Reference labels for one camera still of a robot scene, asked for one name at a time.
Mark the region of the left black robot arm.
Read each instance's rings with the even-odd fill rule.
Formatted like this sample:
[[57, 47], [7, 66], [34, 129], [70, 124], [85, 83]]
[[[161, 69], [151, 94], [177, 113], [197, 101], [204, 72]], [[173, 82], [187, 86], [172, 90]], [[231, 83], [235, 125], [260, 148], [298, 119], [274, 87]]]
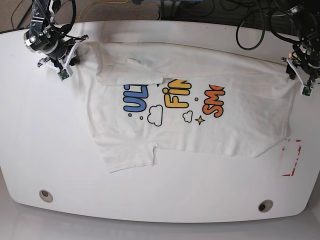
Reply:
[[[298, 77], [303, 92], [312, 91], [320, 81], [320, 2], [318, 0], [276, 0], [267, 22], [272, 34], [292, 44], [293, 52], [287, 58], [287, 74]], [[298, 40], [279, 35], [272, 27], [275, 12], [288, 16], [297, 30]]]

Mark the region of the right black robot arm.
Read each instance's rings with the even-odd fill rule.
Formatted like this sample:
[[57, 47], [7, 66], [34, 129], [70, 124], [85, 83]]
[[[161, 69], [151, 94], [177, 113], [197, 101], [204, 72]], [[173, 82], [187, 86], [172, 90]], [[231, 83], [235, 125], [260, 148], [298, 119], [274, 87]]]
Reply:
[[68, 24], [55, 26], [56, 13], [61, 8], [59, 0], [33, 0], [31, 5], [32, 18], [29, 29], [24, 34], [24, 45], [33, 53], [46, 55], [37, 63], [37, 67], [46, 65], [56, 71], [63, 81], [72, 76], [72, 66], [80, 63], [77, 48], [80, 43], [89, 39], [88, 35], [69, 35], [76, 22], [77, 7], [74, 0], [72, 17]]

